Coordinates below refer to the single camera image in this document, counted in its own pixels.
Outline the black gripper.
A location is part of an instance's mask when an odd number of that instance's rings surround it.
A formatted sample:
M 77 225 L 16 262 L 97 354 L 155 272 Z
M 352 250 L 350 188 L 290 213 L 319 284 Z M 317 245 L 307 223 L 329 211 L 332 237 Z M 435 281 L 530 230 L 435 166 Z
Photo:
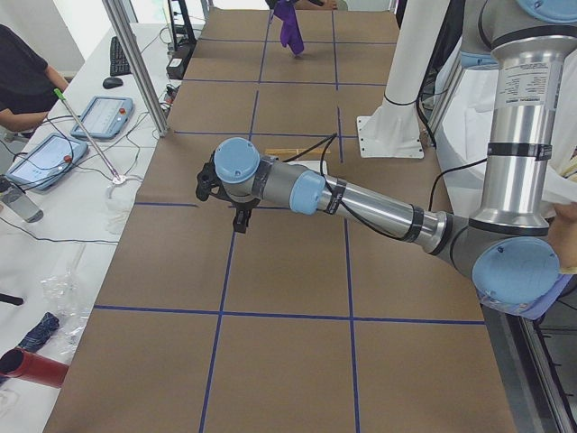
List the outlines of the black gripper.
M 249 226 L 252 210 L 260 204 L 260 200 L 258 198 L 254 198 L 247 202 L 232 200 L 231 204 L 235 209 L 233 220 L 234 231 L 245 234 Z

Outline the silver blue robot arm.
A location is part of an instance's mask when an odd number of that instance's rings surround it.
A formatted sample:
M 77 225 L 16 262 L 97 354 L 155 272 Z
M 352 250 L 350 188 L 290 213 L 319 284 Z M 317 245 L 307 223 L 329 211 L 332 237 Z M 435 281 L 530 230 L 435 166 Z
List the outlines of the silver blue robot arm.
M 540 212 L 547 199 L 557 97 L 563 65 L 576 48 L 573 1 L 464 1 L 461 63 L 464 69 L 494 70 L 490 139 L 477 210 L 468 216 L 434 211 L 362 188 L 348 179 L 311 170 L 295 158 L 282 161 L 234 137 L 210 160 L 212 184 L 236 209 L 234 228 L 244 232 L 261 202 L 299 213 L 338 215 L 387 238 L 378 265 L 396 292 L 444 285 L 413 259 L 403 244 L 417 244 L 472 281 L 479 302 L 524 318 L 538 318 L 561 292 L 568 256 L 563 216 L 548 225 Z

